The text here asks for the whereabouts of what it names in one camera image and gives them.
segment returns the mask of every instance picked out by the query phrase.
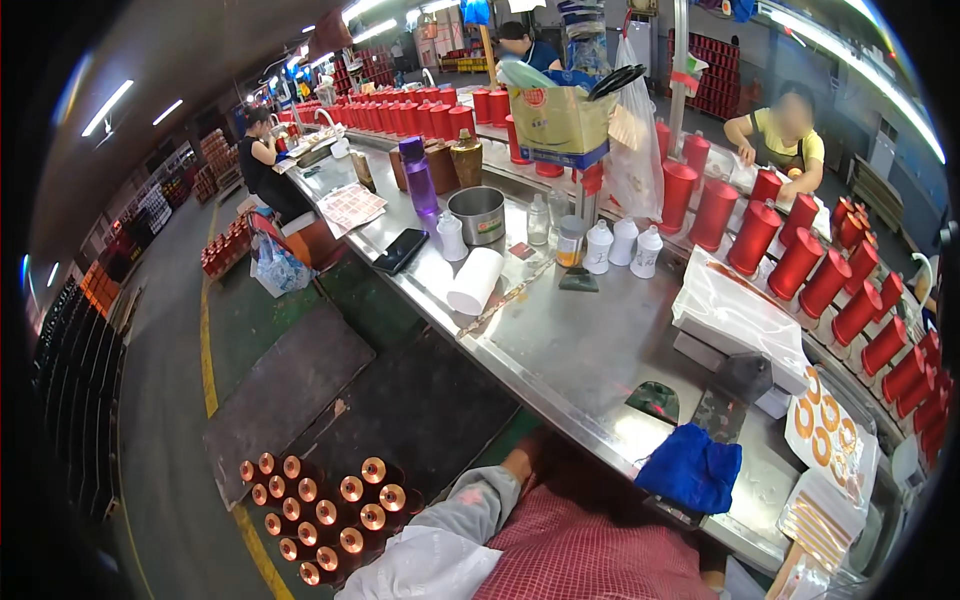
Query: stainless steel workbench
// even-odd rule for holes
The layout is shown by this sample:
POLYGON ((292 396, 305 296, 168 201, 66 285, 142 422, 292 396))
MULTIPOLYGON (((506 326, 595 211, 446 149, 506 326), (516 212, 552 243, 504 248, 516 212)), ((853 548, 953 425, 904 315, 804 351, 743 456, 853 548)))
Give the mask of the stainless steel workbench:
MULTIPOLYGON (((463 263, 442 258, 436 216, 419 217, 409 196, 396 188, 385 147, 362 149, 377 194, 388 204, 385 215, 346 236, 352 248, 373 261, 404 229, 430 231, 430 241, 407 267, 385 278, 526 406, 633 479, 638 461, 673 428, 626 406, 626 398, 640 383, 659 381, 677 392, 680 420, 686 422, 710 375, 673 349, 678 330, 670 324, 670 308, 683 284, 684 262, 665 248, 651 279, 638 279, 626 267, 611 266, 597 278, 599 293, 561 291, 557 284, 564 270, 554 264, 549 244, 533 247, 537 253, 525 261, 507 252, 526 241, 525 206, 537 187, 488 171, 484 183, 508 197, 506 235, 491 244, 506 262, 488 307, 502 305, 487 319, 475 321, 445 301, 463 263)), ((334 187, 356 181, 349 158, 327 158, 319 167, 308 178, 297 168, 287 172, 314 201, 334 187)), ((743 466, 733 488, 732 508, 705 519, 703 529, 737 558, 773 574, 789 547, 776 519, 803 466, 786 445, 782 423, 755 407, 738 441, 743 445, 743 466)))

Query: woman in blue shirt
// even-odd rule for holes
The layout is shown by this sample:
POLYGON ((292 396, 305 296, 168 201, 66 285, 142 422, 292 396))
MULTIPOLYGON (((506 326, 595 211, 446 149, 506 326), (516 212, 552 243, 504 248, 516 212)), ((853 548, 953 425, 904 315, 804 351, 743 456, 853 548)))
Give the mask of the woman in blue shirt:
POLYGON ((500 25, 500 46, 508 53, 516 55, 523 62, 538 71, 561 70, 560 56, 553 47, 543 41, 530 39, 527 28, 516 21, 507 21, 500 25))

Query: purple water bottle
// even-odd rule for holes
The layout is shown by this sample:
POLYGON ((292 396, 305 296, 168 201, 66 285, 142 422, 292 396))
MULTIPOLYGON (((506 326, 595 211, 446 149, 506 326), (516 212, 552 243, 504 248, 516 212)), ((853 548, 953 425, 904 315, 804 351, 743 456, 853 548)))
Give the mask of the purple water bottle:
POLYGON ((433 189, 430 168, 423 153, 423 139, 419 136, 408 137, 400 142, 400 159, 403 161, 403 171, 407 174, 407 189, 414 201, 414 210, 419 215, 435 212, 439 208, 437 192, 433 189))

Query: woman in black shirt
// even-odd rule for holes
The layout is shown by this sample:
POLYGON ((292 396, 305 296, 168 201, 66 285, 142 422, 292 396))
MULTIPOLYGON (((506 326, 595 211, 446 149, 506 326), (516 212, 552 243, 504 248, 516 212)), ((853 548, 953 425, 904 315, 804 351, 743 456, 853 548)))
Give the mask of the woman in black shirt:
POLYGON ((270 135, 270 112, 254 108, 247 112, 247 134, 239 144, 240 171, 247 189, 289 223, 311 210, 310 203, 284 175, 274 171, 276 140, 270 135))

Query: dark mat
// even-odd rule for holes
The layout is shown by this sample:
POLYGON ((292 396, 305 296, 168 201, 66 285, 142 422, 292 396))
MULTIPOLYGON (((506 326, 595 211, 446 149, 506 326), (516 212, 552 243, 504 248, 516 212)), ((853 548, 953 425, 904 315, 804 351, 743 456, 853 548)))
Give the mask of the dark mat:
POLYGON ((324 468, 333 482, 359 476, 378 456, 430 502, 518 409, 492 376, 427 329, 411 346, 377 356, 287 453, 324 468))
POLYGON ((373 357, 337 311, 321 303, 256 361, 204 432, 227 510, 247 493, 240 463, 261 452, 282 454, 373 357))

